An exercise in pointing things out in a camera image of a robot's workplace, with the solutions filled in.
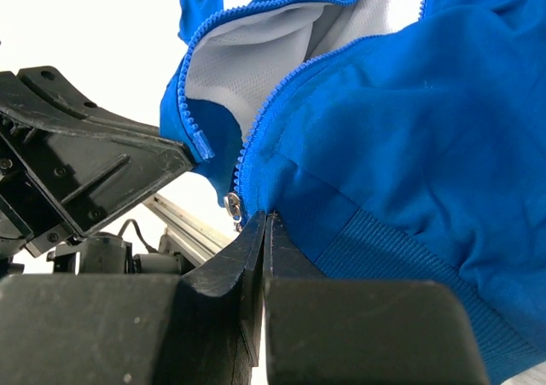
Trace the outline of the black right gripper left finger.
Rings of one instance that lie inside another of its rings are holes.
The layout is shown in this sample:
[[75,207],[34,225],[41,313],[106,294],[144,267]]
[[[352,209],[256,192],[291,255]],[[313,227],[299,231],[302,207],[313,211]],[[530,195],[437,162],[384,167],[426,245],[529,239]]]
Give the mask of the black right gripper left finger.
[[1,281],[4,384],[248,384],[258,363],[266,217],[183,276]]

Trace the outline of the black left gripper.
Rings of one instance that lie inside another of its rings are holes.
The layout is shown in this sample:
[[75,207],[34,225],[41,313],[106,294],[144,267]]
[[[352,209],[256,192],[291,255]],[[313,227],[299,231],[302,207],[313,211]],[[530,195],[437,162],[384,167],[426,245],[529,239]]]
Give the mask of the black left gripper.
[[98,106],[51,66],[2,72],[1,115],[3,254],[79,242],[194,165],[182,143]]

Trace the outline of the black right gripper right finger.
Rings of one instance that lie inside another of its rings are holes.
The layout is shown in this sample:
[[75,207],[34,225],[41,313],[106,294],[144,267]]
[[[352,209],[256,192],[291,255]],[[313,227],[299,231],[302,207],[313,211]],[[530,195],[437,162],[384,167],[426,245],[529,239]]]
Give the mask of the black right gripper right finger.
[[269,383],[488,383],[468,316],[443,285],[327,278],[276,213],[263,247]]

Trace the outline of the blue white red hooded jacket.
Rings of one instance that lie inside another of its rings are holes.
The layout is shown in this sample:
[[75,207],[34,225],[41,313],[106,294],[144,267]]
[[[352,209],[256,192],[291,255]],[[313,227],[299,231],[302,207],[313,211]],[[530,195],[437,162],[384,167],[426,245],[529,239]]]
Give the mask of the blue white red hooded jacket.
[[545,0],[180,0],[160,133],[329,277],[431,279],[545,360]]

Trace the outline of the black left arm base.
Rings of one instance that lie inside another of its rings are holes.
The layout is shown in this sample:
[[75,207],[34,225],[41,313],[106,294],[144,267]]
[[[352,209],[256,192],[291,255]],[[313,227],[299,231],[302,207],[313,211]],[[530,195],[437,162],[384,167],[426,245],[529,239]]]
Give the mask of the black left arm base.
[[[132,243],[124,239],[129,226],[146,248],[144,254],[135,254]],[[53,264],[53,272],[72,274],[173,274],[182,276],[200,265],[190,258],[174,237],[164,234],[160,245],[154,248],[146,242],[138,223],[126,220],[116,234],[101,231],[75,245],[60,244],[47,253],[46,260]]]

